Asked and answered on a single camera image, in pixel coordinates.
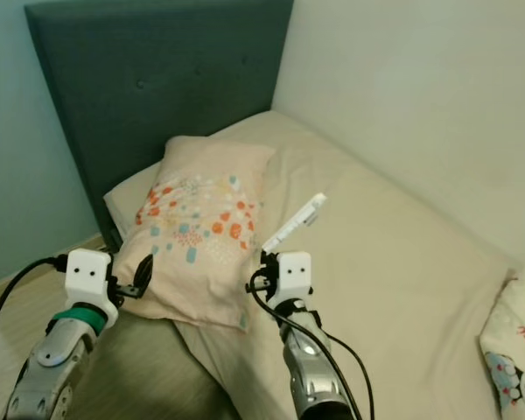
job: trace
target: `upholstered headboard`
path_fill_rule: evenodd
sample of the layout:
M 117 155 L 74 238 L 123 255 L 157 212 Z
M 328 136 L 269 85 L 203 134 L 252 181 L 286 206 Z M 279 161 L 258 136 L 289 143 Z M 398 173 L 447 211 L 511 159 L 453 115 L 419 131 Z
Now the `upholstered headboard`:
M 25 13 L 105 242 L 103 195 L 161 159 L 169 137 L 209 135 L 270 109 L 292 0 L 94 0 Z

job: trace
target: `bed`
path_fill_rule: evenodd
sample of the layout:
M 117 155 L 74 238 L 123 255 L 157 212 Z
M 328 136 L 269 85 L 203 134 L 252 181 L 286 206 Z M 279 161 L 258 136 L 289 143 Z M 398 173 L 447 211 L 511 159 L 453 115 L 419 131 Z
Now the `bed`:
M 102 3 L 99 11 L 87 2 L 81 6 L 83 9 L 74 4 L 68 10 L 58 5 L 36 6 L 28 15 L 66 139 L 101 232 L 113 251 L 134 223 L 136 211 L 156 176 L 156 162 L 163 156 L 162 146 L 167 138 L 176 134 L 210 135 L 269 145 L 276 149 L 276 154 L 265 178 L 260 236 L 270 236 L 314 193 L 324 192 L 329 197 L 319 221 L 310 229 L 297 231 L 283 244 L 282 250 L 302 249 L 311 253 L 313 304 L 319 310 L 324 328 L 346 341 L 365 361 L 374 387 L 377 418 L 487 420 L 498 416 L 477 336 L 508 268 L 515 262 L 476 241 L 331 141 L 287 115 L 270 110 L 291 3 L 246 0 L 143 2 L 140 6 L 138 3 L 128 6 L 128 2 L 107 2 Z M 132 17 L 121 4 L 132 9 Z M 164 50 L 173 54 L 176 61 L 172 65 L 181 66 L 182 72 L 169 72 L 159 85 L 161 88 L 150 92 L 150 101 L 140 102 L 143 100 L 140 94 L 125 90 L 128 87 L 125 77 L 130 77 L 136 65 L 134 60 L 128 61 L 128 57 L 111 66 L 108 73 L 93 73 L 98 64 L 91 59 L 83 60 L 85 71 L 71 69 L 69 64 L 74 63 L 74 52 L 62 48 L 66 43 L 76 44 L 78 54 L 95 57 L 106 65 L 105 61 L 112 57 L 103 57 L 97 49 L 103 43 L 104 51 L 108 51 L 113 36 L 121 37 L 116 28 L 125 18 L 142 28 L 140 47 L 147 45 L 162 51 L 159 44 L 166 38 L 161 39 L 159 34 L 145 36 L 146 32 L 141 32 L 152 27 L 152 7 L 155 19 L 160 19 L 160 11 L 168 13 L 164 15 L 169 19 L 166 23 L 175 18 L 175 10 L 203 16 L 207 19 L 202 25 L 207 32 L 204 37 L 209 37 L 211 30 L 221 30 L 216 24 L 221 24 L 219 19 L 227 22 L 222 17 L 226 14 L 214 13 L 214 9 L 221 7 L 227 13 L 231 10 L 242 13 L 241 24 L 226 24 L 226 27 L 234 27 L 248 36 L 223 37 L 217 45 L 228 51 L 218 67 L 220 72 L 225 68 L 224 73 L 236 76 L 240 66 L 244 72 L 241 77 L 207 76 L 215 71 L 211 65 L 216 60 L 215 46 L 197 32 L 194 32 L 198 41 L 194 57 Z M 111 23 L 119 19 L 118 24 L 113 23 L 115 29 L 107 31 L 105 26 L 97 25 L 98 16 Z M 251 24 L 244 24 L 246 18 L 251 19 Z M 80 25 L 66 26 L 66 19 L 79 19 Z M 91 26 L 82 30 L 89 22 Z M 82 32 L 87 33 L 90 28 L 101 34 L 93 45 L 82 41 L 82 38 L 88 39 Z M 59 36 L 64 30 L 74 32 L 70 36 Z M 172 36 L 192 36 L 187 32 L 191 30 L 190 25 L 174 30 Z M 262 37 L 264 42 L 260 39 L 255 42 L 253 37 Z M 243 62 L 246 48 L 249 55 Z M 138 55 L 146 60 L 140 62 L 140 66 L 153 67 L 157 75 L 169 66 L 169 60 L 165 67 L 160 66 L 158 56 L 148 59 Z M 196 60 L 199 68 L 206 69 L 201 72 L 206 83 L 200 87 L 192 81 L 184 87 L 179 85 L 179 81 L 199 77 L 190 60 Z M 96 74 L 92 81 L 89 81 L 90 74 Z M 108 84 L 112 109 L 107 119 L 87 105 L 96 99 L 102 104 L 105 96 L 100 85 L 102 78 L 105 82 L 107 79 L 121 82 L 119 86 Z M 249 82 L 238 84 L 238 80 L 245 79 Z M 191 88 L 198 89 L 194 101 L 186 94 Z M 225 92 L 235 92 L 234 97 L 230 99 Z M 175 97 L 185 103 L 182 108 L 175 108 Z M 101 159 L 97 158 L 98 150 L 102 151 Z M 112 151 L 114 156 L 106 155 L 107 151 Z M 167 336 L 175 331 L 169 321 L 164 326 L 167 336 L 158 322 L 150 326 L 132 317 L 125 317 L 122 322 L 119 328 L 131 328 L 140 322 L 142 342 L 147 341 L 154 347 L 160 345 L 167 351 L 186 351 L 182 346 L 168 344 Z M 295 418 L 278 329 L 266 315 L 255 312 L 248 334 L 218 327 L 173 324 L 180 337 L 173 342 L 183 340 L 188 354 L 202 365 L 207 377 L 226 391 L 241 418 Z M 108 358 L 109 352 L 116 354 L 123 349 L 128 352 L 133 347 L 144 351 L 137 348 L 139 346 L 129 337 L 118 346 L 100 346 L 95 357 Z M 368 418 L 368 398 L 360 370 L 342 349 L 334 348 L 333 354 L 352 386 L 360 411 Z M 167 378 L 175 375 L 171 363 L 159 363 L 155 358 L 146 358 L 144 363 L 156 367 L 149 370 L 148 386 L 156 390 L 157 398 L 163 398 L 163 392 L 170 394 L 172 386 L 178 388 L 182 382 L 179 378 L 168 381 Z M 121 363 L 114 368 L 124 371 L 127 367 Z M 163 384 L 163 392 L 156 384 Z M 225 407 L 216 392 L 220 389 L 214 391 L 213 385 L 203 387 L 210 388 L 207 392 L 215 392 L 219 407 Z M 113 405 L 124 407 L 125 401 L 118 399 L 115 391 L 116 385 L 111 393 Z M 202 387 L 191 392 L 205 394 Z M 101 410 L 99 405 L 94 409 Z M 191 413 L 182 418 L 194 418 Z M 236 416 L 230 408 L 213 413 L 211 418 Z M 124 418 L 124 409 L 117 414 L 116 418 Z

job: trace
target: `orange flower print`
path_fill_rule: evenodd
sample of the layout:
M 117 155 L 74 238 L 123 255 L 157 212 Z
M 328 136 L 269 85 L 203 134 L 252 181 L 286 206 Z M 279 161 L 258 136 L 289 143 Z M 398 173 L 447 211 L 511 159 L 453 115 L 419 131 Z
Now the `orange flower print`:
M 221 234 L 223 231 L 224 231 L 224 227 L 221 223 L 219 223 L 218 221 L 216 221 L 213 225 L 212 225 L 212 231 L 215 233 L 215 234 Z
M 239 236 L 242 234 L 242 225 L 239 223 L 234 223 L 229 229 L 229 235 L 234 239 L 239 239 Z

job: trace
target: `black cable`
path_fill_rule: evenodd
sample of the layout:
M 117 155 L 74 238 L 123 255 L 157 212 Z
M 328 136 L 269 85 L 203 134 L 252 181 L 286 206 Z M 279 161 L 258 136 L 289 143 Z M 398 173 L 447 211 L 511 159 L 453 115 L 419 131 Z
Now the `black cable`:
M 367 395 L 369 396 L 369 418 L 370 420 L 375 420 L 375 408 L 374 408 L 374 393 L 371 389 L 371 381 L 369 380 L 368 371 L 366 370 L 366 367 L 364 366 L 364 362 L 360 358 L 360 356 L 344 341 L 341 339 L 337 339 L 333 335 L 329 334 L 328 332 L 324 331 L 326 336 L 332 340 L 343 346 L 358 362 L 361 368 L 361 372 L 364 374 L 364 378 L 366 379 L 366 386 L 367 386 Z
M 4 303 L 8 296 L 10 295 L 13 288 L 16 286 L 16 284 L 19 283 L 19 281 L 24 278 L 24 276 L 29 273 L 34 268 L 38 267 L 39 265 L 43 264 L 51 264 L 53 265 L 57 270 L 60 270 L 62 268 L 62 264 L 65 263 L 65 255 L 62 255 L 60 258 L 43 258 L 41 260 L 37 260 L 36 262 L 32 262 L 27 267 L 22 269 L 19 273 L 16 274 L 16 276 L 11 279 L 11 281 L 8 283 L 8 286 L 3 291 L 2 295 L 0 296 L 0 311 L 2 310 L 2 307 L 4 306 Z
M 253 298 L 255 299 L 255 301 L 258 303 L 259 306 L 261 306 L 267 313 L 269 313 L 270 315 L 272 315 L 272 317 L 276 318 L 276 319 L 280 319 L 282 322 L 284 322 L 286 325 L 292 327 L 292 328 L 295 328 L 296 330 L 300 331 L 301 333 L 305 334 L 307 337 L 309 337 L 310 339 L 312 339 L 315 344 L 317 344 L 318 348 L 321 350 L 321 352 L 323 352 L 323 354 L 325 355 L 325 357 L 329 360 L 329 363 L 331 363 L 331 366 L 332 368 L 334 369 L 334 371 L 336 372 L 336 375 L 338 375 L 339 379 L 340 379 L 340 383 L 342 383 L 342 387 L 344 388 L 344 390 L 346 391 L 346 396 L 348 398 L 348 401 L 350 403 L 350 407 L 352 408 L 352 411 L 353 413 L 355 414 L 356 416 L 356 420 L 362 420 L 362 417 L 361 417 L 361 414 L 360 414 L 360 411 L 358 410 L 358 406 L 356 405 L 356 401 L 354 400 L 354 396 L 352 395 L 352 391 L 350 390 L 350 387 L 348 386 L 348 382 L 346 380 L 346 378 L 344 377 L 344 375 L 342 374 L 342 371 L 340 370 L 340 367 L 339 365 L 337 365 L 336 361 L 334 360 L 333 356 L 331 355 L 331 353 L 328 351 L 328 349 L 326 348 L 326 346 L 321 342 L 321 340 L 315 335 L 313 334 L 311 331 L 309 331 L 307 328 L 301 326 L 300 324 L 290 320 L 290 319 L 287 319 L 286 317 L 284 317 L 283 315 L 281 315 L 280 313 L 276 312 L 275 310 L 273 310 L 272 308 L 270 308 L 267 304 L 265 304 L 261 298 L 258 296 L 258 294 L 256 293 L 256 289 L 255 289 L 255 279 L 259 276 L 262 276 L 264 274 L 264 269 L 259 269 L 255 272 L 255 274 L 253 274 L 253 276 L 251 276 L 251 279 L 249 281 L 249 288 L 250 288 L 250 291 L 251 291 L 251 294 L 253 295 Z

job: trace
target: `light blue wall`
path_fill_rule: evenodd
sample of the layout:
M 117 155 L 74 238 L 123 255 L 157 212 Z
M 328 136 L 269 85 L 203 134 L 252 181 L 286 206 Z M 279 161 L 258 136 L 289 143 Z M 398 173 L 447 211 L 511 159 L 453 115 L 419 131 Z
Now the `light blue wall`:
M 33 48 L 25 3 L 0 0 L 0 279 L 98 232 Z

